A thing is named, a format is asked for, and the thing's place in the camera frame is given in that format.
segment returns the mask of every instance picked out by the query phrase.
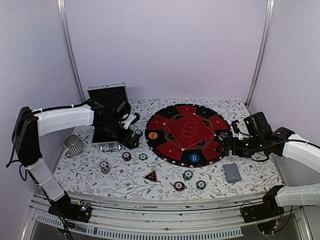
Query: floral pattern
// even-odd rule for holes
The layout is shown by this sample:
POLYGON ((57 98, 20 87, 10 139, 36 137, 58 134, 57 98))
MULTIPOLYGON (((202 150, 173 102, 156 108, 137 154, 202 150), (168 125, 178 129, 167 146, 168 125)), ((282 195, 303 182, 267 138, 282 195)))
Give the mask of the floral pattern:
MULTIPOLYGON (((174 104, 198 104, 211 108, 224 117, 228 123, 240 121, 240 128, 246 132, 243 118, 249 115, 245 105, 238 100, 176 100, 176 99, 138 99, 130 101, 132 112, 140 114, 140 120, 132 126, 133 130, 144 132, 149 118, 161 108, 174 104)), ((77 127, 73 134, 78 135, 85 149, 82 154, 60 158, 54 173, 57 181, 66 191, 100 197, 113 197, 137 200, 200 200, 210 198, 228 198, 263 193, 281 179, 274 160, 255 162, 248 158, 228 156, 220 161, 197 168, 186 168, 170 164, 156 156, 148 147, 144 136, 140 145, 133 150, 123 147, 119 152, 103 153, 91 144, 93 127, 77 127), (132 160, 124 161, 122 154, 130 152, 132 160), (139 155, 145 153, 148 159, 142 161, 139 155), (107 161, 110 172, 104 174, 100 162, 107 161), (227 183, 224 164, 236 163, 242 181, 227 183), (144 176, 156 170, 158 182, 144 179, 144 176), (193 172, 191 180, 184 180, 186 170, 193 172), (196 187, 196 182, 206 182, 204 190, 196 187), (183 191, 174 189, 175 182, 184 182, 183 191)))

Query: black triangle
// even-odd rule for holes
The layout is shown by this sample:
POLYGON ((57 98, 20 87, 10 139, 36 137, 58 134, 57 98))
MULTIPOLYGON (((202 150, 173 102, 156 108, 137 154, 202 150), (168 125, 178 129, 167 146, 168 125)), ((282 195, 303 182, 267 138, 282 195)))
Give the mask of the black triangle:
POLYGON ((203 120, 202 120, 202 122, 203 122, 207 127, 210 126, 210 122, 209 122, 209 121, 203 121, 203 120))
POLYGON ((183 119, 184 117, 185 117, 185 116, 177 115, 177 116, 175 117, 175 120, 183 119))
POLYGON ((156 170, 150 172, 148 175, 144 176, 143 178, 148 179, 152 182, 158 182, 156 170))
POLYGON ((167 139, 170 139, 170 140, 174 140, 174 141, 177 141, 176 138, 172 135, 171 132, 169 132, 168 136, 166 137, 167 139))
POLYGON ((203 140, 201 142, 198 142, 197 144, 195 144, 196 146, 199 146, 199 147, 205 147, 206 146, 206 140, 203 140))

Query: cup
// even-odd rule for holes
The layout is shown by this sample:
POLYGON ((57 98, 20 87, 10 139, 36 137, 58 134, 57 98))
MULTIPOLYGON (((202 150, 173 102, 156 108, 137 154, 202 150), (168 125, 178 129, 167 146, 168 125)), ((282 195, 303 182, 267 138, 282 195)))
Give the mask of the cup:
POLYGON ((84 149, 84 144, 77 135, 70 135, 65 138, 63 141, 63 146, 68 149, 65 155, 68 158, 74 157, 82 153, 84 149))

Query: ventilation grille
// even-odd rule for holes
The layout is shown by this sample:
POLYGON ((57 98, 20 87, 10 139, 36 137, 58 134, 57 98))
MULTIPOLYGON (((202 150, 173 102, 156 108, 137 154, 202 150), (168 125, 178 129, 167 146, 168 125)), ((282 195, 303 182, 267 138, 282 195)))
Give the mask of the ventilation grille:
MULTIPOLYGON (((38 222, 63 229, 62 222, 54 217, 37 213, 38 222)), ((109 230, 102 227, 85 226, 85 223, 73 230, 76 233, 108 240, 223 240, 242 237, 240 227, 226 230, 195 232, 195 233, 137 233, 128 231, 109 230)))

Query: white wall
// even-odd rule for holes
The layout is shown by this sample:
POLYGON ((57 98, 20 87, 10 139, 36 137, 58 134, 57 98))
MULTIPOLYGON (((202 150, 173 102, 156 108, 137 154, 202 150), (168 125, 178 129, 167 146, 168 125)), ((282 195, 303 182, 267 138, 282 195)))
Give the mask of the white wall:
POLYGON ((245 100, 266 0, 68 0, 79 76, 128 97, 245 100))
MULTIPOLYGON (((56 1, 0 1, 0 239, 17 240, 34 193, 9 160, 11 134, 21 107, 78 103, 56 1)), ((41 138, 44 159, 53 168, 68 132, 41 138)))
MULTIPOLYGON (((251 111, 263 111, 274 130, 287 127, 320 145, 320 1, 277 0, 251 111)), ((320 173, 291 159, 277 164, 289 186, 320 182, 320 173)), ((320 208, 307 210, 320 239, 320 208)))

